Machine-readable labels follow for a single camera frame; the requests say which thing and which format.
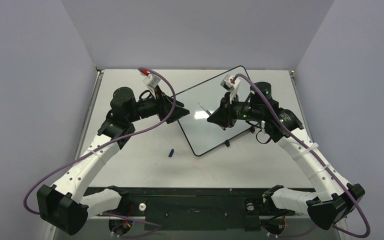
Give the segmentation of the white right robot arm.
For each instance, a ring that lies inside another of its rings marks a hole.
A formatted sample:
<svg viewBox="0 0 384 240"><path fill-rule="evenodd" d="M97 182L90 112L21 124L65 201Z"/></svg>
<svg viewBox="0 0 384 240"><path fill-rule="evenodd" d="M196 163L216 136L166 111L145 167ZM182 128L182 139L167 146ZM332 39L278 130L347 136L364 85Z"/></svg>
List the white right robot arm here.
<svg viewBox="0 0 384 240"><path fill-rule="evenodd" d="M276 185L263 194L263 209L269 214L281 210L304 214L319 228L329 230L354 209L353 202L359 202L365 190L358 183L351 184L322 156L299 118L272 98L270 83L255 85L267 101L263 101L253 88L249 100L239 101L239 82L222 83L227 92L207 122L222 128L232 128L238 120L263 123L264 132L290 155L315 190L304 192Z"/></svg>

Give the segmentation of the white marker pen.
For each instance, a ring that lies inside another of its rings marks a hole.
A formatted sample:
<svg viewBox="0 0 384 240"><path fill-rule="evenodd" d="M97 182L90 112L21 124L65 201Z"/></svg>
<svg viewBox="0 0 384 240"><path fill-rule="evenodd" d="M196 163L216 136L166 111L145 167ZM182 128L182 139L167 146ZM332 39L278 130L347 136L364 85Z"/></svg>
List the white marker pen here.
<svg viewBox="0 0 384 240"><path fill-rule="evenodd" d="M200 102L198 102L198 105L202 108L202 110L203 110L208 116L210 116L210 115L212 114L208 109L204 108L204 107L201 105Z"/></svg>

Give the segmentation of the blue marker cap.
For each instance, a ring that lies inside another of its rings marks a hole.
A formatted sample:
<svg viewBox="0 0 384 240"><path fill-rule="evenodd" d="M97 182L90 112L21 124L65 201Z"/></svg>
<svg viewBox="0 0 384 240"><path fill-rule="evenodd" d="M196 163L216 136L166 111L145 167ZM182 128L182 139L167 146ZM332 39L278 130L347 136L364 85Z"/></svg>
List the blue marker cap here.
<svg viewBox="0 0 384 240"><path fill-rule="evenodd" d="M174 149L172 148L168 154L168 157L171 158L174 154Z"/></svg>

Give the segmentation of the white whiteboard black frame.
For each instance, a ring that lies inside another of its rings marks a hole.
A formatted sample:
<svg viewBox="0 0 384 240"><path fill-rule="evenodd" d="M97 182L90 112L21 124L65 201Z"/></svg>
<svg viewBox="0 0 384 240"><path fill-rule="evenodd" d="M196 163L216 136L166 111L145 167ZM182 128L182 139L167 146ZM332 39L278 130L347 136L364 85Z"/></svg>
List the white whiteboard black frame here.
<svg viewBox="0 0 384 240"><path fill-rule="evenodd" d="M222 97L228 92L221 86L222 80L226 75L236 74L247 76L248 72L244 66L239 65L176 94L176 100L182 102L184 108L190 111L189 115L178 120L178 124L195 157L201 157L220 146L230 147L234 139L245 135L252 136L253 144L258 144L255 137L258 131L251 132L251 125L239 120L233 128L222 129L216 124L207 122L208 115L198 104L201 103L213 113L219 107Z"/></svg>

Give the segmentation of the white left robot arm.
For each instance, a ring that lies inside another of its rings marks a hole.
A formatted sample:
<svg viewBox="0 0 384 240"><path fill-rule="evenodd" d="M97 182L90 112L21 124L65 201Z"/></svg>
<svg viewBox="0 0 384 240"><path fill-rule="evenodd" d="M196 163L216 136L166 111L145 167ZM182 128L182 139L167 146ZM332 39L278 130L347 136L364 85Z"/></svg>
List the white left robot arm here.
<svg viewBox="0 0 384 240"><path fill-rule="evenodd" d="M173 100L159 87L151 92L150 98L139 100L129 87L116 89L105 121L80 160L51 186L44 184L38 189L40 217L72 236L91 217L109 210L116 215L125 214L129 210L129 201L116 187L84 196L90 183L135 133L134 122L158 116L160 121L170 124L189 113L182 102Z"/></svg>

